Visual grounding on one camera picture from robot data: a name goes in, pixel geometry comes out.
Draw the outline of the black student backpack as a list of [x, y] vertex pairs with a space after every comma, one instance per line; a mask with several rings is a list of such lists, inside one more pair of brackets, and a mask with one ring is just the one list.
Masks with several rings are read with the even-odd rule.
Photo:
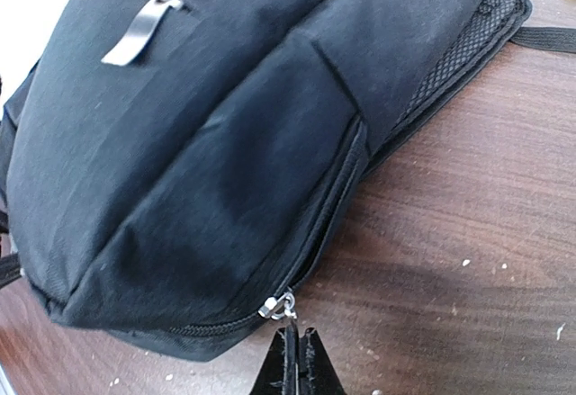
[[356, 191], [528, 0], [68, 0], [1, 122], [1, 282], [209, 361], [282, 317]]

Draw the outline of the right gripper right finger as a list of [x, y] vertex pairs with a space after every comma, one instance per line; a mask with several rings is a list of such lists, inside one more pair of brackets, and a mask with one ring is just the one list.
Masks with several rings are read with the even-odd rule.
[[346, 395], [315, 328], [299, 340], [298, 391], [300, 395]]

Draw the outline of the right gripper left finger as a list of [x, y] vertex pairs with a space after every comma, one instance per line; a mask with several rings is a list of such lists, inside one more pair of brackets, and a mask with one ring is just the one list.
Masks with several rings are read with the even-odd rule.
[[299, 375], [299, 332], [295, 323], [279, 328], [250, 395], [297, 395]]

